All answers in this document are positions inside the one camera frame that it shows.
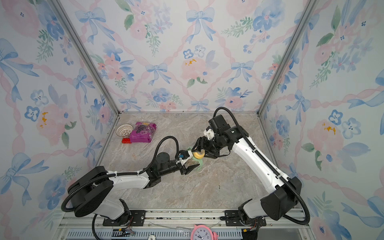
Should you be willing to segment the yellow screw collar with straw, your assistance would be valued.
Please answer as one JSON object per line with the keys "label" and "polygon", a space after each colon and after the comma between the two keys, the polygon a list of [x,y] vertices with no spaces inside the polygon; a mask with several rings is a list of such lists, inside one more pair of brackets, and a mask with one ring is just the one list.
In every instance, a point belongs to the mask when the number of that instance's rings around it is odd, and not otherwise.
{"label": "yellow screw collar with straw", "polygon": [[202,159],[205,157],[205,150],[201,150],[200,152],[193,152],[193,156],[195,159]]}

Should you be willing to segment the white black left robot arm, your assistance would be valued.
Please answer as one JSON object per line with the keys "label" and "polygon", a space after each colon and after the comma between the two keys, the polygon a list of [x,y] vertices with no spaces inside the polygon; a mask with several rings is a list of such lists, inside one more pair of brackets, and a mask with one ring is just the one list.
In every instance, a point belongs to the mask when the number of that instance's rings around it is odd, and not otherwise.
{"label": "white black left robot arm", "polygon": [[146,169],[136,172],[107,171],[98,166],[69,186],[62,211],[73,212],[77,218],[97,214],[125,224],[131,212],[124,200],[112,197],[114,192],[149,189],[159,184],[165,175],[175,172],[188,175],[199,167],[201,164],[191,151],[180,151],[174,160],[167,153],[159,153]]}

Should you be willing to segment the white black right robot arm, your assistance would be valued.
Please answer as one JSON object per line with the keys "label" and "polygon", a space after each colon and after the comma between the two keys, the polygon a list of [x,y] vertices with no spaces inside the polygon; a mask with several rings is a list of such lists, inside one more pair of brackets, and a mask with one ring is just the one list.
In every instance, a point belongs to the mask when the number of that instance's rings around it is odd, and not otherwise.
{"label": "white black right robot arm", "polygon": [[256,146],[249,134],[241,127],[231,127],[222,115],[209,120],[204,136],[198,138],[193,153],[202,153],[206,158],[222,157],[220,151],[227,148],[237,154],[258,176],[267,195],[256,200],[248,200],[239,207],[239,217],[247,222],[257,217],[272,220],[288,219],[297,224],[305,224],[288,216],[288,212],[302,202],[302,183],[297,177],[289,177],[275,166]]}

